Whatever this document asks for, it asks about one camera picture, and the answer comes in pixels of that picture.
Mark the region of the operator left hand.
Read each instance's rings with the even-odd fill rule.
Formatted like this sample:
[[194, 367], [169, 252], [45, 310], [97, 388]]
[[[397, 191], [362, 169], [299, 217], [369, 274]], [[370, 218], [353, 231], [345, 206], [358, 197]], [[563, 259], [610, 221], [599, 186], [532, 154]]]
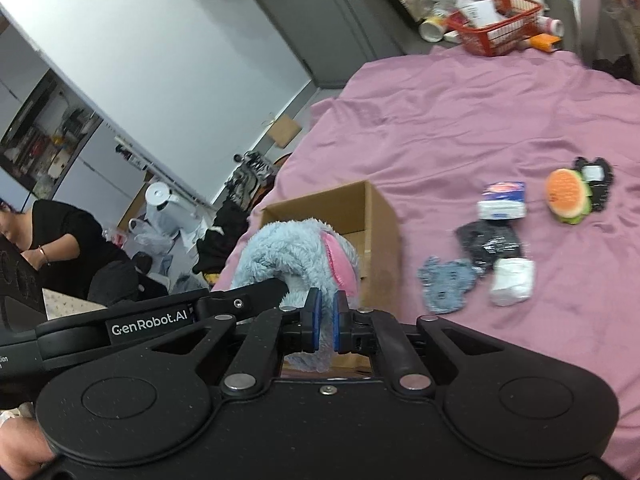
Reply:
[[28, 479], [54, 459], [30, 402], [1, 412], [1, 469], [11, 479]]

